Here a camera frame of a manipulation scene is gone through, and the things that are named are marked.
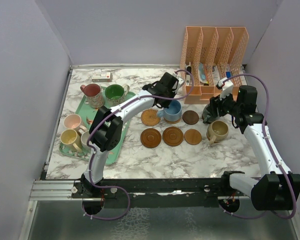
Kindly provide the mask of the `grey mug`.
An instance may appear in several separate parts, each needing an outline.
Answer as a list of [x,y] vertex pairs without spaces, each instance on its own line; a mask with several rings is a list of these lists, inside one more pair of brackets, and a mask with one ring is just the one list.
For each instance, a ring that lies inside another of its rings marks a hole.
[[202,111],[202,120],[205,124],[211,124],[214,121],[214,116],[211,113],[210,104],[207,104]]

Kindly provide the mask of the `blue mug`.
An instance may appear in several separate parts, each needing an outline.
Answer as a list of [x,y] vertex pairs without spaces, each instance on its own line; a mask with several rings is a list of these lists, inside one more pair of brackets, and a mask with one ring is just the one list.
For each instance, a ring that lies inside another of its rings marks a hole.
[[182,105],[178,100],[172,100],[167,108],[157,112],[157,116],[168,121],[176,121],[182,117]]

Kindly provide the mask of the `tan mug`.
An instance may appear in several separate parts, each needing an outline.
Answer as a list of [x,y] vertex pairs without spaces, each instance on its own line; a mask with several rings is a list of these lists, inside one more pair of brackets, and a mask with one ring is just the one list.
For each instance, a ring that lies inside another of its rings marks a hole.
[[207,129],[206,137],[209,140],[209,144],[220,143],[225,140],[229,135],[229,126],[227,123],[221,120],[215,120]]

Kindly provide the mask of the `woven rattan coaster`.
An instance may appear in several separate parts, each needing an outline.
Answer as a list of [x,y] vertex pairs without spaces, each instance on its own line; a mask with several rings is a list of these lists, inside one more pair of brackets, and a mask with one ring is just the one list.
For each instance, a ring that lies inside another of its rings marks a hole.
[[141,122],[149,127],[157,125],[161,118],[157,116],[158,110],[155,109],[147,109],[141,114]]
[[167,119],[165,119],[165,118],[163,118],[167,123],[169,123],[169,124],[177,124],[177,123],[179,123],[180,121],[181,121],[181,118],[179,118],[178,120],[175,120],[175,121],[170,121],[170,120],[167,120]]

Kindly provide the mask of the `dark walnut coaster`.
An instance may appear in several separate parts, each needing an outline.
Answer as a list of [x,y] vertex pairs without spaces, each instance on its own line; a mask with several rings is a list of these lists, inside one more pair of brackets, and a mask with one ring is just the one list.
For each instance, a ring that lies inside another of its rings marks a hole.
[[183,121],[188,125],[194,125],[199,121],[199,115],[193,110],[187,110],[182,115]]

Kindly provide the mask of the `brown ringed wooden coaster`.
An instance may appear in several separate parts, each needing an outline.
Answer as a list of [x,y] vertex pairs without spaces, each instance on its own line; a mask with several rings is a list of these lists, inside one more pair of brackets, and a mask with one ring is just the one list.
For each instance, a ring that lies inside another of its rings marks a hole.
[[147,128],[140,135],[140,141],[146,148],[157,147],[161,143],[161,140],[161,133],[154,128]]

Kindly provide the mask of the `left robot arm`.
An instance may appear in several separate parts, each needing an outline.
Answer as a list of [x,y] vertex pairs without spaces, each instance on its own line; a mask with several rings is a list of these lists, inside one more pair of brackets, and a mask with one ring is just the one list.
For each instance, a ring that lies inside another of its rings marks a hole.
[[87,196],[93,198],[100,193],[99,182],[104,176],[106,160],[110,151],[119,144],[126,122],[154,106],[168,107],[184,83],[177,71],[173,74],[165,72],[159,81],[144,85],[138,94],[123,103],[98,109],[87,139],[91,156],[80,179]]

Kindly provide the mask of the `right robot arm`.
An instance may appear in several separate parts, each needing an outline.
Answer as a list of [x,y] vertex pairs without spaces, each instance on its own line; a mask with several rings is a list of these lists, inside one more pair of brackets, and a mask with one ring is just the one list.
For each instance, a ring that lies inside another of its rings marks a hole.
[[210,99],[208,116],[216,119],[227,114],[248,140],[259,164],[261,179],[246,176],[241,171],[224,172],[219,189],[230,196],[237,190],[250,197],[258,211],[290,211],[296,209],[300,193],[300,174],[292,173],[277,151],[265,115],[256,111],[257,89],[241,85],[237,97],[232,95],[232,83],[220,83],[221,93]]

